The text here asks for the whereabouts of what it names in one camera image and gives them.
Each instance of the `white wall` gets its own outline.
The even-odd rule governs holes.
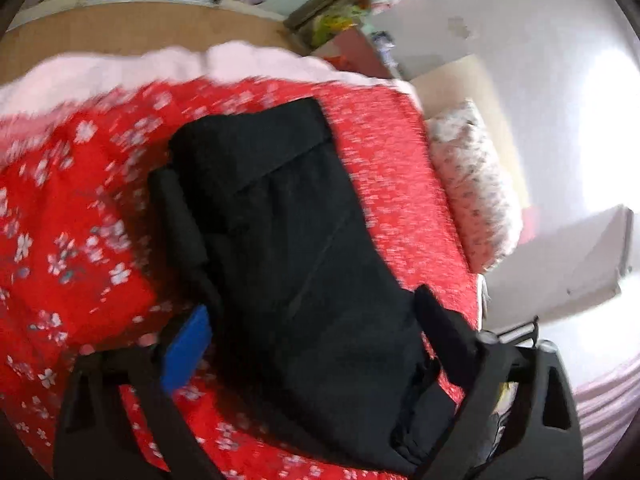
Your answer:
[[[450,30],[457,16],[468,40]],[[567,306],[568,288],[590,296],[594,280],[613,283],[623,229],[610,224],[612,211],[598,214],[620,203],[640,211],[638,40],[617,3],[403,0],[374,24],[396,40],[394,56],[408,77],[478,55],[510,119],[538,239],[487,276],[486,326]]]
[[[472,36],[449,30],[461,16]],[[513,127],[539,229],[640,202],[640,72],[614,0],[403,0],[374,18],[413,78],[477,54]]]

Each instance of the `bed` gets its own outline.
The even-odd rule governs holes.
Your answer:
[[[190,306],[146,194],[168,138],[202,115],[304,96],[320,101],[372,238],[398,280],[407,288],[428,283],[478,326],[477,279],[430,165],[411,85],[242,43],[205,54],[52,59],[0,89],[0,406],[44,469],[79,349],[129,344]],[[446,377],[440,382],[462,400]],[[141,449],[162,466],[135,395],[122,394]],[[174,400],[228,478],[395,477],[289,452],[204,363]]]

